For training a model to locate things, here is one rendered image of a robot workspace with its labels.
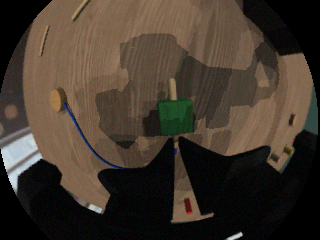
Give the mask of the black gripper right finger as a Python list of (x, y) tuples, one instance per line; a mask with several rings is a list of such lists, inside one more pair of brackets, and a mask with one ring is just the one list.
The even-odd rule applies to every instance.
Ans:
[(211, 149), (179, 136), (180, 156), (187, 169), (189, 183), (199, 205), (201, 216), (213, 213), (213, 204), (223, 195), (225, 187), (236, 173), (255, 167), (271, 156), (271, 145), (261, 145), (239, 155), (221, 156)]

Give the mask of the short wooden cylinder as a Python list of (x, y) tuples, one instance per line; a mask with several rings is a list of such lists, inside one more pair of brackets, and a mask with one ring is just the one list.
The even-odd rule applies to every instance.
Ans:
[(275, 152), (272, 153), (272, 157), (269, 156), (269, 159), (272, 159), (272, 161), (275, 161), (275, 163), (279, 163), (279, 161), (281, 161), (279, 155), (275, 155)]

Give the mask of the green block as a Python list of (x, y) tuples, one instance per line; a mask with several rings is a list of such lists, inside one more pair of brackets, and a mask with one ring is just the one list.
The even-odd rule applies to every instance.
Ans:
[(177, 100), (160, 100), (159, 109), (161, 136), (192, 132), (193, 101), (177, 97)]

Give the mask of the blue string with wooden stick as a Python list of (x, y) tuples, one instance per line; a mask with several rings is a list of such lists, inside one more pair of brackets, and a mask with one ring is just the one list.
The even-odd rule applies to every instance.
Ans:
[[(171, 79), (168, 80), (168, 96), (169, 96), (169, 100), (177, 100), (177, 93), (176, 93), (176, 80), (173, 79), (173, 77), (171, 77)], [(71, 116), (71, 119), (73, 121), (73, 123), (75, 123), (77, 129), (79, 129), (80, 135), (81, 137), (83, 137), (83, 140), (85, 141), (85, 143), (87, 143), (88, 148), (91, 149), (91, 151), (93, 153), (95, 153), (96, 157), (99, 157), (99, 159), (101, 161), (104, 161), (104, 163), (107, 163), (108, 165), (111, 165), (111, 167), (116, 168), (116, 169), (123, 169), (120, 167), (117, 167), (117, 165), (113, 165), (111, 163), (108, 163), (108, 161), (105, 161), (103, 159), (103, 157), (100, 157), (99, 155), (97, 155), (97, 153), (95, 151), (93, 151), (93, 149), (91, 148), (91, 145), (88, 144), (87, 139), (85, 139), (83, 133), (81, 133), (81, 129), (79, 127), (79, 125), (76, 124), (76, 120), (73, 119), (72, 113), (71, 111), (69, 111), (69, 109), (67, 108), (67, 105), (64, 104), (65, 109), (67, 109), (69, 116)], [(179, 148), (179, 133), (176, 133), (176, 135), (172, 135), (172, 139), (173, 139), (173, 144), (175, 144), (175, 155), (177, 153), (177, 148)]]

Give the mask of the red block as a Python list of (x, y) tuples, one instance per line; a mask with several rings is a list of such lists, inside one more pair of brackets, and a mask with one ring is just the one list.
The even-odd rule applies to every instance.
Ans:
[(189, 199), (184, 200), (184, 205), (185, 205), (185, 209), (187, 209), (187, 212), (185, 213), (193, 213), (191, 208), (192, 207), (191, 201), (189, 201)]

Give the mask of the round wooden button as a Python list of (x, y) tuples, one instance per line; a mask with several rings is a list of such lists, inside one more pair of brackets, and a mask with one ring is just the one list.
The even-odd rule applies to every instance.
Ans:
[(53, 89), (51, 92), (51, 103), (53, 111), (64, 111), (65, 107), (63, 103), (67, 105), (67, 97), (65, 97), (63, 89)]

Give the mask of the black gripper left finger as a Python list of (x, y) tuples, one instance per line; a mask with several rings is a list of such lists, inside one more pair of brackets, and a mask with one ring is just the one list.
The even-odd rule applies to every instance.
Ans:
[(173, 196), (175, 196), (175, 144), (172, 136), (168, 137), (159, 155), (139, 169), (101, 169), (99, 172), (101, 185), (109, 195), (163, 197), (165, 212), (173, 219)]

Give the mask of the round wooden disc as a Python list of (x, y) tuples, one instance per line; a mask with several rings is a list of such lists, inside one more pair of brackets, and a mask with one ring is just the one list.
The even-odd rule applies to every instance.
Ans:
[(297, 115), (291, 115), (291, 119), (289, 119), (289, 125), (293, 128), (293, 125), (295, 125), (295, 121), (297, 121)]

